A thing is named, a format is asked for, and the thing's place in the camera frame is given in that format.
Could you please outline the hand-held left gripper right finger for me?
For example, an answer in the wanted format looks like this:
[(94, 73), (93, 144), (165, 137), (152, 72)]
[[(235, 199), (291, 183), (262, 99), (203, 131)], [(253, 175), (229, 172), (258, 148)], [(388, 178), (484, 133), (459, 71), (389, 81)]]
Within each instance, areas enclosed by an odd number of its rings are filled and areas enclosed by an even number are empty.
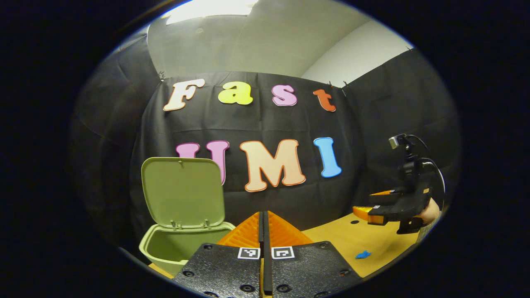
[(313, 241), (271, 211), (264, 213), (264, 292), (274, 298), (320, 298), (362, 278), (330, 241)]

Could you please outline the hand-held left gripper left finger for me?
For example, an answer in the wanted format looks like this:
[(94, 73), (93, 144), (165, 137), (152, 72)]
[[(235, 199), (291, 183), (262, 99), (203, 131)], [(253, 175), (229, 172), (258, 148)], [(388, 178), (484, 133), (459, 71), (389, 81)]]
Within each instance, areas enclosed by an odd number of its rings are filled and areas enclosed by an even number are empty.
[(261, 298), (263, 212), (243, 221), (217, 243), (202, 244), (172, 281), (214, 298)]

